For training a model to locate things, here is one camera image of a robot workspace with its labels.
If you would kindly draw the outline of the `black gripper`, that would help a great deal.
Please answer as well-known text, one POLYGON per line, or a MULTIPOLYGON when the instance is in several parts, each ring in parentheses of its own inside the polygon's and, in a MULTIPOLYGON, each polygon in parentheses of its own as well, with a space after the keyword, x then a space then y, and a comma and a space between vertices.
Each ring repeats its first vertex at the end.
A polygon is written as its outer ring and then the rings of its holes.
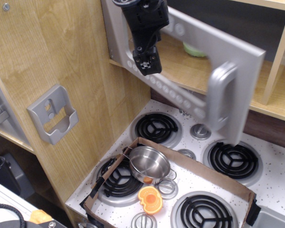
POLYGON ((122 9, 130 28, 134 48, 133 59, 143 76, 162 72, 156 43, 161 41, 160 30, 169 24, 165 0, 114 0, 122 9))

